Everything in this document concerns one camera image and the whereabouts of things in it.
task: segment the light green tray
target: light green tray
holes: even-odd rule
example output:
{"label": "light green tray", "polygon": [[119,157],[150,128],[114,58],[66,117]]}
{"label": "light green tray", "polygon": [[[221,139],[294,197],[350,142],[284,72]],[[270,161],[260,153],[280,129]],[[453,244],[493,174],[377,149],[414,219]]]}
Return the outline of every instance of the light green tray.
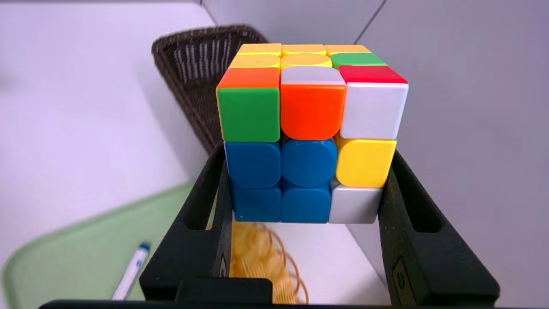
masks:
{"label": "light green tray", "polygon": [[[54,299],[110,299],[139,244],[150,242],[154,253],[193,184],[118,208],[17,250],[2,273],[8,308],[34,309]],[[144,299],[138,283],[129,299]]]}

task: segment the cube face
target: cube face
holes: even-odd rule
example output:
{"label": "cube face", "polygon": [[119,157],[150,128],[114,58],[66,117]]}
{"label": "cube face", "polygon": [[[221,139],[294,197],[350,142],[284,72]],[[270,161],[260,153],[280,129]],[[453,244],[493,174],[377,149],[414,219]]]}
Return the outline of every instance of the cube face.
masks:
{"label": "cube face", "polygon": [[291,67],[281,77],[281,127],[295,140],[327,140],[341,127],[345,81],[333,68]]}
{"label": "cube face", "polygon": [[330,57],[322,54],[291,54],[280,59],[280,69],[290,67],[332,67]]}
{"label": "cube face", "polygon": [[341,65],[387,65],[373,53],[339,53],[331,56],[334,68]]}
{"label": "cube face", "polygon": [[237,54],[254,55],[270,54],[280,57],[282,54],[282,44],[280,43],[260,43],[260,44],[242,44]]}
{"label": "cube face", "polygon": [[319,186],[334,177],[337,161],[338,150],[332,139],[289,139],[282,146],[282,177],[297,186]]}
{"label": "cube face", "polygon": [[364,45],[324,45],[324,47],[327,56],[339,53],[370,53]]}
{"label": "cube face", "polygon": [[296,140],[326,140],[341,127],[345,86],[281,85],[281,127]]}
{"label": "cube face", "polygon": [[232,187],[271,187],[280,181],[277,142],[225,142],[225,154]]}
{"label": "cube face", "polygon": [[408,84],[349,82],[340,135],[344,139],[397,137]]}
{"label": "cube face", "polygon": [[237,54],[229,68],[280,68],[280,58],[271,54]]}
{"label": "cube face", "polygon": [[326,48],[322,44],[284,44],[282,46],[282,57],[303,53],[326,55]]}
{"label": "cube face", "polygon": [[233,188],[234,219],[239,222],[280,222],[281,190],[268,188]]}
{"label": "cube face", "polygon": [[222,88],[217,99],[223,140],[276,142],[280,138],[278,88]]}
{"label": "cube face", "polygon": [[339,150],[337,180],[352,187],[383,187],[396,149],[396,140],[342,139],[336,137]]}
{"label": "cube face", "polygon": [[372,224],[376,221],[382,188],[332,186],[330,223]]}
{"label": "cube face", "polygon": [[341,65],[338,70],[345,82],[408,82],[387,65]]}
{"label": "cube face", "polygon": [[290,67],[282,71],[283,85],[345,85],[341,73],[331,67]]}
{"label": "cube face", "polygon": [[229,68],[217,88],[279,88],[279,81],[278,68]]}
{"label": "cube face", "polygon": [[332,203],[328,183],[317,187],[298,187],[283,183],[282,191],[281,222],[328,222]]}

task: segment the gray wall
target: gray wall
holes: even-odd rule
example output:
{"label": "gray wall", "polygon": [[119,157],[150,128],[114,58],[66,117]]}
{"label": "gray wall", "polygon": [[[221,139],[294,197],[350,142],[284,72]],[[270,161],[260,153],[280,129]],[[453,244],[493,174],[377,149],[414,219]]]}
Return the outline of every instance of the gray wall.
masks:
{"label": "gray wall", "polygon": [[549,306],[549,1],[388,0],[360,43],[409,80],[397,148],[497,304]]}
{"label": "gray wall", "polygon": [[218,24],[246,23],[269,41],[352,44],[382,0],[203,0]]}

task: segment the dark brown basket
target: dark brown basket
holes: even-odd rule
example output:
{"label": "dark brown basket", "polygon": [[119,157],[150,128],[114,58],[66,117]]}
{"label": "dark brown basket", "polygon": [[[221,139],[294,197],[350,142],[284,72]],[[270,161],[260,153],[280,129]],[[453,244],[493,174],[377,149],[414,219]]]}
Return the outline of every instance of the dark brown basket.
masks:
{"label": "dark brown basket", "polygon": [[232,25],[178,32],[153,43],[156,67],[208,153],[221,141],[217,84],[242,44],[266,42],[252,27]]}

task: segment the white table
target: white table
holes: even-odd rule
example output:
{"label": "white table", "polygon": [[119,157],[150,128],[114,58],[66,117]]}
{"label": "white table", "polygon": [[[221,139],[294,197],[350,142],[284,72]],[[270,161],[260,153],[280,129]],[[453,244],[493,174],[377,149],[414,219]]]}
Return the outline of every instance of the white table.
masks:
{"label": "white table", "polygon": [[[193,3],[0,4],[0,264],[36,237],[198,175],[206,153],[150,47],[211,25]],[[344,225],[276,228],[313,302],[387,299]]]}

